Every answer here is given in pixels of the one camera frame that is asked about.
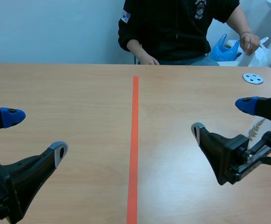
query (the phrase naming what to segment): small round plate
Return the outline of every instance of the small round plate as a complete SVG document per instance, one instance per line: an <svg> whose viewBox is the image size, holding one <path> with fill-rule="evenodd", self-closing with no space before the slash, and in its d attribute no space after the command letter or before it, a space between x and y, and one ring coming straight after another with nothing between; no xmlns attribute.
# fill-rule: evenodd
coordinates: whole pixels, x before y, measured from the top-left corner
<svg viewBox="0 0 271 224"><path fill-rule="evenodd" d="M264 82L264 79L261 76L253 73L244 74L243 79L248 83L256 85L262 84Z"/></svg>

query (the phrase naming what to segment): black sweatshirt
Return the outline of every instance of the black sweatshirt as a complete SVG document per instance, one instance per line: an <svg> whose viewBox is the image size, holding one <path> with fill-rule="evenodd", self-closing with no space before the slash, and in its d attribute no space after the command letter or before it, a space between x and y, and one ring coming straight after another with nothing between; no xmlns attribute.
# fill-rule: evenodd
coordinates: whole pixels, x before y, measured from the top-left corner
<svg viewBox="0 0 271 224"><path fill-rule="evenodd" d="M213 19L225 23L239 0L125 0L118 42L138 40L157 60L177 61L211 51L206 39Z"/></svg>

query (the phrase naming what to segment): orange tape line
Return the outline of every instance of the orange tape line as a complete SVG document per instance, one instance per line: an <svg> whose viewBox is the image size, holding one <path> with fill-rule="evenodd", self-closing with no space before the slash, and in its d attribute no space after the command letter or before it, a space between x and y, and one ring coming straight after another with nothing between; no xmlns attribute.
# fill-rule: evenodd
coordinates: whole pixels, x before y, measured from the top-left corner
<svg viewBox="0 0 271 224"><path fill-rule="evenodd" d="M134 76L133 97L132 97L127 224L137 224L138 160L139 160L139 77Z"/></svg>

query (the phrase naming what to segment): person's hand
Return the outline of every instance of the person's hand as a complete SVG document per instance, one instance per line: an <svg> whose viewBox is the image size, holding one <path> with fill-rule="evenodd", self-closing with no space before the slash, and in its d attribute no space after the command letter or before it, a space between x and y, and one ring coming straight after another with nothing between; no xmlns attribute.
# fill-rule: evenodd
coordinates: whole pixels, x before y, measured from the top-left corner
<svg viewBox="0 0 271 224"><path fill-rule="evenodd" d="M151 65L160 65L159 62L152 56L145 54L142 57L139 57L140 64L151 64Z"/></svg>
<svg viewBox="0 0 271 224"><path fill-rule="evenodd" d="M240 35L240 46L247 55L253 54L260 45L261 40L257 35L249 32Z"/></svg>

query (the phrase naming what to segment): sleeve patch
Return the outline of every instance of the sleeve patch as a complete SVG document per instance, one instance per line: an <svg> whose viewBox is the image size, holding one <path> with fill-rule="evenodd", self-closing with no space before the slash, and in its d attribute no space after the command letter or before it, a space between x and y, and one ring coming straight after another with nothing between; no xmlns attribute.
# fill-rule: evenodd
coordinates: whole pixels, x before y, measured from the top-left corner
<svg viewBox="0 0 271 224"><path fill-rule="evenodd" d="M125 10L123 10L123 13L122 13L122 18L121 20L125 23L128 23L129 19L130 19L130 16L131 14L126 12Z"/></svg>

